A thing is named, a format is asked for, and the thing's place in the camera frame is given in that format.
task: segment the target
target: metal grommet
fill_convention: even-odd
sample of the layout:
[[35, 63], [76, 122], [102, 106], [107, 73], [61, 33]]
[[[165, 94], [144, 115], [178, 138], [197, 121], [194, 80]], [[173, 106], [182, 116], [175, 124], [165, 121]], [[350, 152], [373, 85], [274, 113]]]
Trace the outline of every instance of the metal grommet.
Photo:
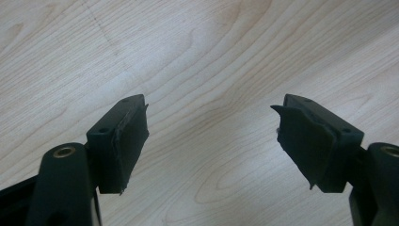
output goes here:
[[393, 157], [399, 157], [399, 149], [392, 146], [383, 146], [381, 151]]
[[56, 150], [53, 153], [53, 157], [54, 158], [63, 158], [63, 157], [68, 157], [71, 154], [73, 154], [74, 152], [76, 152], [76, 149], [73, 148], [73, 146], [67, 146], [67, 147], [62, 147], [58, 150]]

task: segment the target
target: screw hole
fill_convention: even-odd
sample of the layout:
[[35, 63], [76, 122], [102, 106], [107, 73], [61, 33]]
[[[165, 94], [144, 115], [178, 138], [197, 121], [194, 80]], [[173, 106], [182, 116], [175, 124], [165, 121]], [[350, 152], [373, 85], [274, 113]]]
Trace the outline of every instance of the screw hole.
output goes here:
[[108, 132], [108, 128], [101, 128], [100, 130], [99, 130], [99, 132], [100, 133], [102, 133], [102, 134], [104, 134], [104, 133], [106, 133], [106, 132]]
[[56, 226], [56, 225], [62, 225], [67, 221], [68, 216], [60, 213], [60, 212], [55, 212], [50, 217], [47, 219], [47, 225], [49, 226]]
[[73, 147], [62, 147], [53, 153], [53, 157], [55, 158], [68, 157], [71, 154], [73, 154], [75, 151], [76, 149]]
[[381, 151], [387, 153], [393, 157], [399, 157], [399, 149], [391, 147], [391, 146], [384, 146], [381, 148]]

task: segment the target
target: wooden table surface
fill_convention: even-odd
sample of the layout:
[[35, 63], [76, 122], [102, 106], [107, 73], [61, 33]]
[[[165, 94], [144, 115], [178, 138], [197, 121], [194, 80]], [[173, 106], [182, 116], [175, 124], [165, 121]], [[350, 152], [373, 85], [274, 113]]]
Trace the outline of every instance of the wooden table surface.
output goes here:
[[143, 93], [150, 137], [104, 225], [351, 225], [276, 141], [285, 93], [399, 144], [397, 0], [0, 2], [0, 189]]

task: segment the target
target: light wood surface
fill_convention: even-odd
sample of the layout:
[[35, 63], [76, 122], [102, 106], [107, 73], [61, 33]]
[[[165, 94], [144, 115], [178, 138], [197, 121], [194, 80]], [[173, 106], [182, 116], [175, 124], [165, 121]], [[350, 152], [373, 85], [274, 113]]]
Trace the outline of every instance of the light wood surface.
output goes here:
[[151, 135], [104, 225], [351, 225], [276, 141], [285, 93], [399, 144], [397, 0], [0, 2], [0, 189], [119, 99]]

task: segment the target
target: wood grain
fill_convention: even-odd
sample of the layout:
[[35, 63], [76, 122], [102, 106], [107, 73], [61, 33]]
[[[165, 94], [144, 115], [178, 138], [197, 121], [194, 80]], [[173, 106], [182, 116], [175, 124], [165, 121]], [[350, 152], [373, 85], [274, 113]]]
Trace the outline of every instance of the wood grain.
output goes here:
[[117, 100], [150, 104], [151, 136], [104, 225], [351, 225], [309, 190], [269, 107], [309, 97], [399, 144], [396, 0], [0, 2], [0, 189]]

